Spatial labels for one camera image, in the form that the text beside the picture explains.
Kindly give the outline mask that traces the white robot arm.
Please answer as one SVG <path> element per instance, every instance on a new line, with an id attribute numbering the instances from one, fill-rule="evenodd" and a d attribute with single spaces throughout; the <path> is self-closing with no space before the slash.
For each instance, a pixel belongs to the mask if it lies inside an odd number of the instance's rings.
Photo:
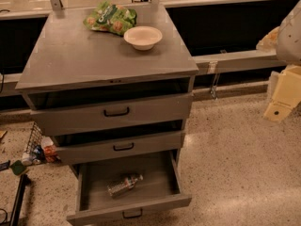
<path id="1" fill-rule="evenodd" d="M 272 96 L 263 114 L 269 121 L 283 121 L 301 102 L 301 1 L 256 49 L 275 51 L 277 59 L 287 64 L 281 73 L 271 73 Z"/>

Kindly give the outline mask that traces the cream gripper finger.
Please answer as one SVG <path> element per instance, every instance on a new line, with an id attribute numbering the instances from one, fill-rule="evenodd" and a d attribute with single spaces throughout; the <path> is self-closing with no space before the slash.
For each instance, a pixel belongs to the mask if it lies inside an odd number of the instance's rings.
<path id="1" fill-rule="evenodd" d="M 270 52 L 277 47 L 279 27 L 275 27 L 268 34 L 266 34 L 256 45 L 256 49 L 264 52 Z"/>
<path id="2" fill-rule="evenodd" d="M 283 121 L 301 103 L 301 67 L 288 65 L 281 73 L 272 72 L 268 92 L 269 104 L 263 117 Z"/>

